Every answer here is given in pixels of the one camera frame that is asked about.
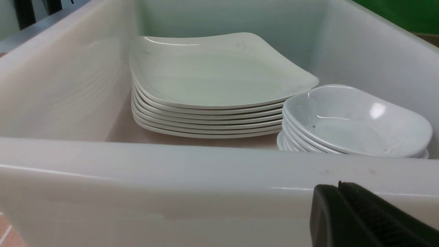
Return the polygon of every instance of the terracotta floor tile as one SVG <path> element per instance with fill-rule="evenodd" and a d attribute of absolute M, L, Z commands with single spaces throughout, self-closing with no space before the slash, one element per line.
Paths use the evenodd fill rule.
<path fill-rule="evenodd" d="M 6 218 L 3 215 L 0 215 L 0 239 L 8 227 L 9 227 L 9 222 L 6 220 Z"/>
<path fill-rule="evenodd" d="M 26 245 L 18 232 L 12 229 L 0 247 L 26 247 Z"/>

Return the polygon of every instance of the white plastic bin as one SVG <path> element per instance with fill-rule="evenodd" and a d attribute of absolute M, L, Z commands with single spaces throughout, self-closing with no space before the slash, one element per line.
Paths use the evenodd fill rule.
<path fill-rule="evenodd" d="M 436 160 L 281 152 L 276 135 L 201 140 L 135 124 L 133 37 L 233 32 L 261 36 L 321 84 L 423 115 L 439 158 L 439 49 L 353 2 L 92 0 L 0 59 L 0 209 L 30 247 L 310 246 L 313 187 L 339 180 L 439 227 Z"/>

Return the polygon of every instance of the tiled floor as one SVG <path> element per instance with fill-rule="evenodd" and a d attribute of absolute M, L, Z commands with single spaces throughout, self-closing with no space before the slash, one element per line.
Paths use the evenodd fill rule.
<path fill-rule="evenodd" d="M 26 247 L 17 231 L 0 213 L 0 247 Z"/>

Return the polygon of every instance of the green wall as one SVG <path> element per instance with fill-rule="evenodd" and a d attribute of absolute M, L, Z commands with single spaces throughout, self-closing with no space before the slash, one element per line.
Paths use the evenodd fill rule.
<path fill-rule="evenodd" d="M 439 35 L 439 0 L 353 0 L 413 33 Z"/>

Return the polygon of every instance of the stack of bowls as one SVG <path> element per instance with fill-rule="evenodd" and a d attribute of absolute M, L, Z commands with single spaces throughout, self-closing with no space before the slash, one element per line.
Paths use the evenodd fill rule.
<path fill-rule="evenodd" d="M 280 150 L 428 158 L 432 127 L 421 115 L 344 85 L 285 101 Z"/>
<path fill-rule="evenodd" d="M 130 68 L 137 124 L 191 138 L 278 133 L 284 101 L 319 83 L 250 33 L 138 37 Z"/>

